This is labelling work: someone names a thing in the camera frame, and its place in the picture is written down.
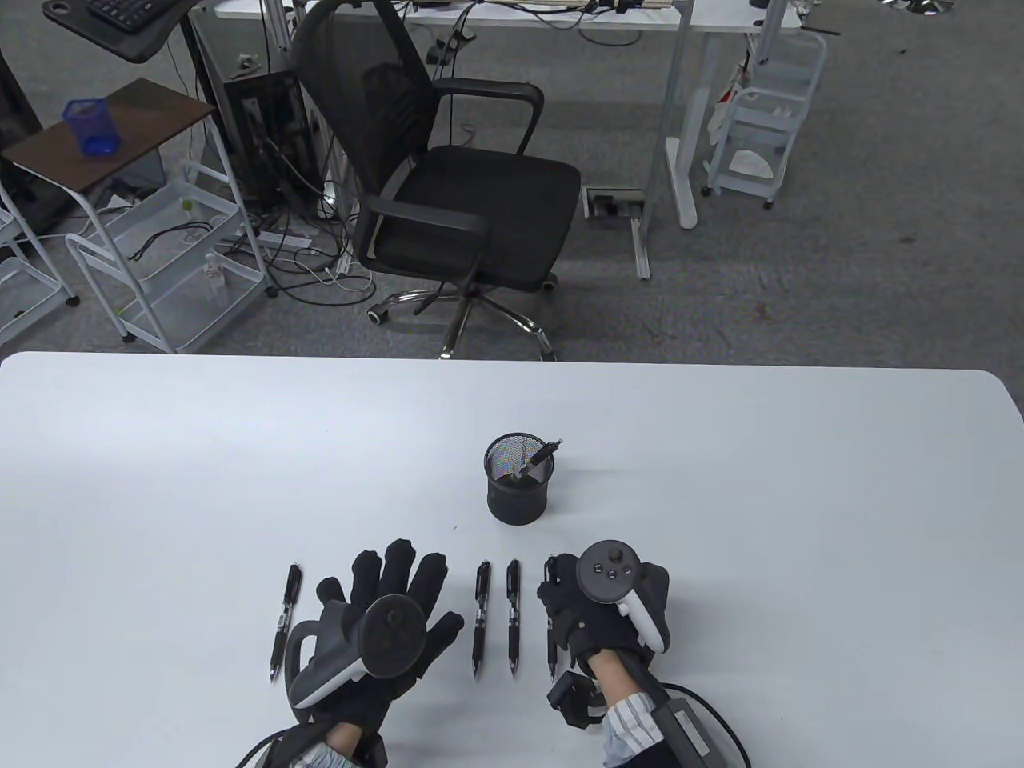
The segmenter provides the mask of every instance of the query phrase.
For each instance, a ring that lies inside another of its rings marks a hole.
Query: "black office chair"
[[[551,267],[580,198],[580,171],[523,155],[544,106],[541,90],[465,78],[431,82],[390,0],[319,0],[295,35],[292,56],[355,171],[355,256],[375,272],[440,283],[388,296],[370,308],[370,319],[384,323],[399,304],[416,304],[419,314],[434,301],[458,301],[440,352],[447,358],[479,302],[532,334],[542,359],[554,359],[539,325],[488,295],[554,288]],[[518,152],[428,148],[440,99],[456,93],[529,103]],[[407,162],[408,176],[385,199],[385,185]],[[445,284],[454,288],[444,291]]]

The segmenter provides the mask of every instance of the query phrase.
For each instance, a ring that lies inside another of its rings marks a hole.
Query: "black mesh pen holder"
[[[509,525],[526,525],[544,514],[548,506],[548,480],[555,470],[555,457],[518,477],[516,473],[544,440],[523,432],[504,434],[490,443],[483,455],[487,473],[487,509]]]

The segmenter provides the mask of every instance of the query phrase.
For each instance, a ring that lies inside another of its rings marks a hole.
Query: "chair base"
[[[557,284],[558,278],[552,273],[549,275],[548,282],[545,284],[545,288],[547,290],[552,290]],[[387,322],[388,310],[393,306],[415,304],[416,309],[413,310],[413,313],[419,314],[434,301],[458,301],[459,307],[456,309],[455,317],[452,318],[447,330],[444,332],[444,339],[441,342],[441,350],[437,355],[438,358],[446,360],[452,358],[455,354],[456,347],[459,346],[459,341],[462,339],[463,332],[466,330],[466,323],[469,321],[469,313],[473,310],[473,306],[480,304],[497,314],[500,314],[502,317],[511,321],[520,331],[530,334],[537,340],[537,344],[540,347],[542,360],[556,360],[557,357],[555,355],[555,350],[552,349],[551,342],[548,341],[548,337],[544,333],[544,329],[525,314],[520,314],[514,309],[509,309],[507,306],[499,304],[497,301],[489,298],[487,293],[492,290],[494,289],[474,289],[469,292],[453,290],[441,291],[440,293],[428,290],[400,291],[398,293],[391,294],[383,301],[380,301],[370,307],[370,309],[367,310],[367,316],[370,318],[371,323],[375,326],[379,326]]]

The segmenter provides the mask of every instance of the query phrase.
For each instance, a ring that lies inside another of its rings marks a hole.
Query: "black glove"
[[[409,581],[416,550],[404,539],[392,542],[384,553],[384,571],[381,572],[380,556],[367,550],[352,563],[352,592],[350,605],[353,610],[345,612],[345,622],[354,624],[370,605],[384,595],[408,595],[430,618],[437,596],[447,575],[444,555],[433,552],[426,555],[416,569],[413,581]],[[345,600],[345,593],[334,577],[325,579],[316,587],[321,602]],[[287,766],[310,746],[322,741],[339,723],[351,723],[362,729],[364,739],[372,737],[380,730],[391,702],[413,687],[423,677],[445,648],[455,642],[463,627],[463,618],[449,611],[427,632],[423,652],[410,670],[390,680],[378,680],[366,675],[354,682],[345,683],[323,701],[307,710],[295,711],[302,725],[288,731],[273,748],[268,758],[269,768]]]
[[[575,555],[563,554],[556,557],[554,582],[544,582],[537,590],[537,596],[541,598],[554,625],[555,641],[563,649],[568,649],[572,662],[591,677],[594,675],[587,659],[605,648],[631,653],[644,665],[650,664],[653,653],[641,645],[633,623],[623,616],[616,606],[594,602],[580,589],[577,581],[578,561]],[[643,563],[642,567],[650,568],[652,572],[655,569],[664,571],[650,563]],[[664,626],[668,585],[664,594],[662,590],[656,591],[658,595],[651,614],[655,623]]]

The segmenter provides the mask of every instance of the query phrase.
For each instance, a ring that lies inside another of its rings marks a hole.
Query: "blue pen holder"
[[[105,98],[69,101],[61,117],[75,134],[83,155],[90,158],[106,157],[121,146],[121,134],[114,125]]]

